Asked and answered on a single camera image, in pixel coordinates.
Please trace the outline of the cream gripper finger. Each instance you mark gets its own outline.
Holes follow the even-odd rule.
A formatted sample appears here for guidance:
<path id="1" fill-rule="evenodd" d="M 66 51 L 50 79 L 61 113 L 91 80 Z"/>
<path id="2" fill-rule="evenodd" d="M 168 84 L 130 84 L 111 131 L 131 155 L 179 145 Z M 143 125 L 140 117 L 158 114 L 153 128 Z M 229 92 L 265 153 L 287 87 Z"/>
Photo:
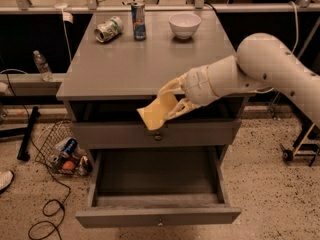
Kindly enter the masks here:
<path id="1" fill-rule="evenodd" d="M 184 90 L 185 77 L 186 75 L 183 74 L 177 78 L 170 80 L 168 83 L 166 83 L 163 87 L 160 88 L 160 90 L 157 93 L 157 96 L 160 97 L 167 93 L 184 94 L 185 93 L 185 90 Z"/>
<path id="2" fill-rule="evenodd" d="M 172 120 L 184 114 L 187 114 L 197 108 L 199 108 L 199 105 L 193 104 L 187 98 L 177 100 L 175 97 L 167 97 L 165 99 L 164 119 Z"/>

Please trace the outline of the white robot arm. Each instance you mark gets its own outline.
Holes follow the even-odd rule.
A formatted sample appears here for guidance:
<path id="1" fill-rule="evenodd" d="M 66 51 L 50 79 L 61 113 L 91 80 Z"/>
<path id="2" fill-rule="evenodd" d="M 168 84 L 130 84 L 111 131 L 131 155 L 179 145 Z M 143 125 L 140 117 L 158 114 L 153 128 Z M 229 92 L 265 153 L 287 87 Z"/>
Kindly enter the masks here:
<path id="1" fill-rule="evenodd" d="M 171 120 L 229 94 L 263 88 L 279 91 L 320 126 L 320 75 L 305 67 L 279 39 L 265 33 L 246 37 L 235 55 L 190 69 L 168 82 L 158 94 L 185 94 L 165 114 Z"/>

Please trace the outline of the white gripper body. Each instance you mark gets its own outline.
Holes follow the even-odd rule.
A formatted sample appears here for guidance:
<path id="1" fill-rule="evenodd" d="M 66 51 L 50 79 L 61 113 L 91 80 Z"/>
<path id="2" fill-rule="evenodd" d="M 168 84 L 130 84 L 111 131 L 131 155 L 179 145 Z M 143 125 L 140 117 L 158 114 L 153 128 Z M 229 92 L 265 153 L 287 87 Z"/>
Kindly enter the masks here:
<path id="1" fill-rule="evenodd" d="M 207 106 L 219 99 L 210 82 L 208 65 L 192 68 L 183 78 L 185 97 L 194 105 Z"/>

